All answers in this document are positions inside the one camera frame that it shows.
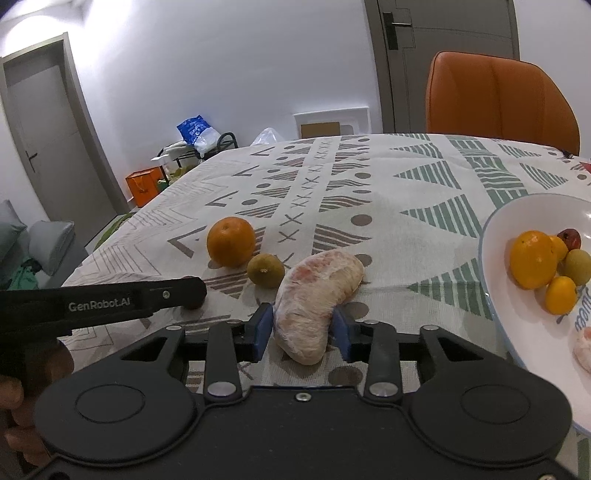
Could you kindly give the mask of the left hand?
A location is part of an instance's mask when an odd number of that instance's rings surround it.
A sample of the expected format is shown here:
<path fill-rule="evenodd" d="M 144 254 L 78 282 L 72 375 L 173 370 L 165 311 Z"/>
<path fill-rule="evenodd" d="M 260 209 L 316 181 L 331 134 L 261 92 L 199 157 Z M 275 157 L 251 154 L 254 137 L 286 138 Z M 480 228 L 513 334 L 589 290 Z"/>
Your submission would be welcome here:
<path fill-rule="evenodd" d="M 12 355 L 10 366 L 20 370 L 17 377 L 1 376 L 1 446 L 21 454 L 32 466 L 45 465 L 46 447 L 34 423 L 34 409 L 39 395 L 51 384 L 69 376 L 73 358 L 58 339 L 27 346 L 23 353 Z"/>

